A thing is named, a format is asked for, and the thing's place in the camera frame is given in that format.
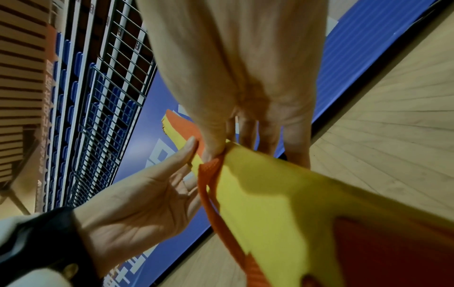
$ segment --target hardwood court floor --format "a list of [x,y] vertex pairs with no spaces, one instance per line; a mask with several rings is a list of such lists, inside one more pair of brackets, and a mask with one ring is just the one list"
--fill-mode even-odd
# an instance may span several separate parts
[[[454,220],[454,14],[311,147],[312,170]],[[245,286],[219,238],[162,287]]]

